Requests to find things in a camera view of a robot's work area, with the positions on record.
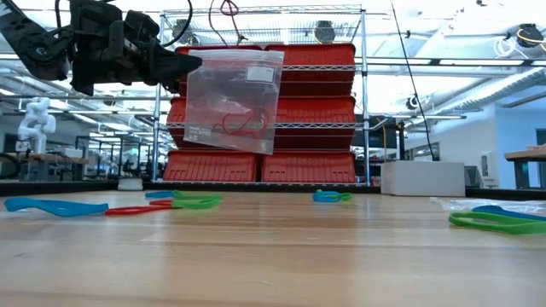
plastic bag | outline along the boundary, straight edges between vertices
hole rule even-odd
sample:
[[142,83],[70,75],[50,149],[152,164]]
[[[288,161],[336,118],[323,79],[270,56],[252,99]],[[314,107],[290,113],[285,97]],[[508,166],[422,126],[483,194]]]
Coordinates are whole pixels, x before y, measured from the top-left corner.
[[500,206],[504,210],[519,213],[546,214],[546,202],[540,200],[441,200],[431,197],[430,201],[440,204],[446,211],[470,211],[479,206]]
[[188,75],[184,141],[273,154],[284,53],[190,50],[203,65]]

white robot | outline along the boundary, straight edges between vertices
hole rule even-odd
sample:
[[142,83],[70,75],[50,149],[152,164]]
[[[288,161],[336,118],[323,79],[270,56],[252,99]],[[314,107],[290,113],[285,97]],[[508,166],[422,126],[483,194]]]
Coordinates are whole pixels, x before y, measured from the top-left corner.
[[34,139],[33,152],[45,153],[46,133],[54,133],[56,129],[55,117],[48,114],[49,99],[33,98],[26,104],[25,118],[20,122],[17,135],[19,141],[15,145],[17,152],[25,152],[31,148],[30,140]]

red plastic crate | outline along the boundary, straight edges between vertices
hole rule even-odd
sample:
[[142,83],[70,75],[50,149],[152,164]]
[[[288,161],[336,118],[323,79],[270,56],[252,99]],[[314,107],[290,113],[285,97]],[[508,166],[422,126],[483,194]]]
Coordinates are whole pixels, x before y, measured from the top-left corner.
[[[351,96],[338,97],[281,97],[277,106],[277,123],[354,123],[355,100]],[[171,100],[167,123],[183,123],[186,99]],[[213,148],[186,142],[184,129],[170,128],[179,148]],[[275,148],[280,149],[348,149],[354,129],[278,129]]]
[[[224,46],[224,45],[211,45],[211,46],[182,46],[175,49],[175,52],[181,55],[187,55],[190,50],[218,50],[218,49],[244,49],[244,50],[262,50],[262,47],[258,45],[242,45],[242,46]],[[178,92],[181,96],[186,96],[188,92],[188,76],[183,75],[180,78],[180,87]]]
[[353,183],[354,160],[351,152],[274,152],[264,156],[262,182]]
[[173,150],[165,181],[255,182],[257,156],[229,150]]
[[[354,66],[355,46],[352,43],[333,44],[274,44],[265,50],[284,51],[285,66]],[[283,71],[282,82],[285,81],[335,81],[352,82],[355,72],[339,71]]]

wooden tabletop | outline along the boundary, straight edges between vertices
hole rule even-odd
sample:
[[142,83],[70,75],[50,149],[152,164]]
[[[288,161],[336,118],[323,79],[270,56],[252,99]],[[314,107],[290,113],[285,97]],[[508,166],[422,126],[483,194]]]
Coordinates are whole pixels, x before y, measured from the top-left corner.
[[[216,210],[136,217],[0,211],[0,306],[546,304],[545,235],[453,227],[428,198],[223,195]],[[147,204],[142,192],[33,197]]]
[[507,160],[527,159],[527,158],[546,159],[546,148],[525,150],[525,151],[520,151],[515,153],[505,153],[504,158]]

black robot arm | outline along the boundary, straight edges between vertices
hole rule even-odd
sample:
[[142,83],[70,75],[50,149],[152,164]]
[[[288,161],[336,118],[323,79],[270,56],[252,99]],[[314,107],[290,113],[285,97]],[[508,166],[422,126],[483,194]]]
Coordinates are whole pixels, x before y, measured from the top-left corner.
[[122,12],[107,1],[71,0],[71,23],[46,31],[11,0],[0,0],[0,32],[28,71],[43,80],[64,80],[92,96],[94,84],[144,82],[174,88],[176,80],[201,65],[160,45],[160,27],[146,14]]

